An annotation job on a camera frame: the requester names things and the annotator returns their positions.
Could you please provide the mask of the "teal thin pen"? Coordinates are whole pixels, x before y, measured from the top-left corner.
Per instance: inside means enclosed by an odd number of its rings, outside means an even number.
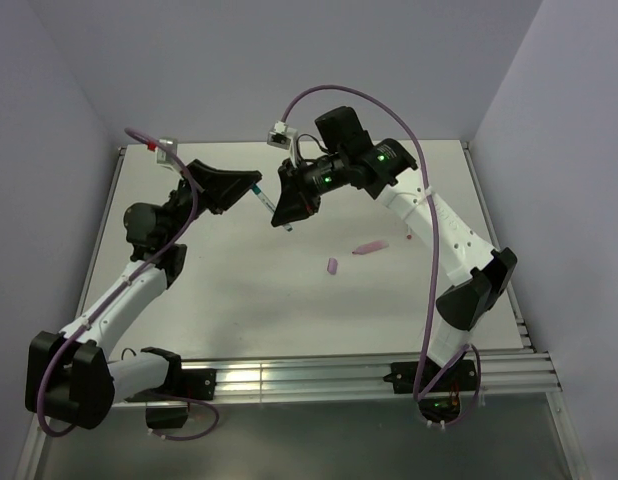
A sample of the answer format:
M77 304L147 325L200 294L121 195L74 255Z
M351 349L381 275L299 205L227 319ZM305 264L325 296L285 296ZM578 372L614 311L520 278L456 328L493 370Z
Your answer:
M258 200L262 203L262 205L267 209L267 211L273 215L275 213L276 206L269 199L269 197L260 189L258 185L253 185L251 188L254 195L258 198Z

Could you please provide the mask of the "purple marker cap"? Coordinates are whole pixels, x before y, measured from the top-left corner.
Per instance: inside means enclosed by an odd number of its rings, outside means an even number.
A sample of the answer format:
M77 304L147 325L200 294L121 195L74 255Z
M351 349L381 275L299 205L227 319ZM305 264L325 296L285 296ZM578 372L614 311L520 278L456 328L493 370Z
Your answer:
M330 257L327 263L327 272L330 275L335 275L338 270L338 260L336 258Z

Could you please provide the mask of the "pink highlighter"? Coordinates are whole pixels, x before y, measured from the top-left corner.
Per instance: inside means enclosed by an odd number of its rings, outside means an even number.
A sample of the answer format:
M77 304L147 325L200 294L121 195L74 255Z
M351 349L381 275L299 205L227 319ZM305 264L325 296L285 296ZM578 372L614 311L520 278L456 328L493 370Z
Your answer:
M388 242L385 240L377 240L373 242L369 242L363 245L356 247L353 251L353 255L367 255L376 251L383 250L389 246Z

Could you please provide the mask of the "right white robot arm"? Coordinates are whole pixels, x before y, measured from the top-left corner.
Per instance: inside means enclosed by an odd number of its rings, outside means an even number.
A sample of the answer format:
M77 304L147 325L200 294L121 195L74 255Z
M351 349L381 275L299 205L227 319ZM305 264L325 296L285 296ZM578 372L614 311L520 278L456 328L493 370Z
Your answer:
M301 159L298 133L285 122L276 122L268 134L268 145L290 154L278 169L281 192L272 224L310 218L319 211L323 195L344 186L365 191L403 220L431 248L435 266L450 281L430 303L440 323L425 328L428 360L421 368L427 386L444 389L457 374L451 359L505 292L517 257L511 249L499 250L481 238L426 186L416 159L398 141L373 142L353 108L338 107L315 124L325 152L314 160Z

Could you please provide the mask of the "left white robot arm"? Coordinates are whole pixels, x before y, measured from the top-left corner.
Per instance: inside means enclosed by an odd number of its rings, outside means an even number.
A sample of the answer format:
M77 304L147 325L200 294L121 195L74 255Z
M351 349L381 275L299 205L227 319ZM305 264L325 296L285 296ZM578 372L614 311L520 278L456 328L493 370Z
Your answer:
M128 360L109 356L140 314L183 271L179 238L201 214L220 215L262 179L257 170L220 170L195 160L162 205L138 202L123 216L132 254L122 274L87 311L59 332L30 343L25 407L40 420L93 429L112 405L152 391L172 399L184 386L180 355L146 347Z

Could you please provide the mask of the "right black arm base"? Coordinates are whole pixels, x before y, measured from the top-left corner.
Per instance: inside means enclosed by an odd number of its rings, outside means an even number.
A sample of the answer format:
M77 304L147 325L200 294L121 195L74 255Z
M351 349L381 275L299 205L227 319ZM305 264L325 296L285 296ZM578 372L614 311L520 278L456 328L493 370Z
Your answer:
M396 395L411 394L414 399L418 399L414 390L416 374L419 363L413 362L393 362L390 364L389 373L383 377L383 381L392 386L393 393ZM454 365L443 371L432 360L427 359L420 377L418 391L422 392L429 384L433 386L428 390L429 393L459 393L475 392L481 384L481 376L474 361L461 358Z

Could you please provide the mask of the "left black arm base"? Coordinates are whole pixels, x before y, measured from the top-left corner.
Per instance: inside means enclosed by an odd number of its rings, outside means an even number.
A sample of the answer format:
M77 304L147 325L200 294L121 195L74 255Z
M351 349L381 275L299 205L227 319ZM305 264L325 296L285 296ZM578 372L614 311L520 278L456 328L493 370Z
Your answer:
M185 406L172 408L147 407L145 409L147 427L154 430L180 429L187 420L193 419L194 405L209 410L213 425L216 425L220 420L220 414L210 404L215 394L216 373L215 369L183 370L174 386L144 392L142 394L144 402L162 400L185 403Z

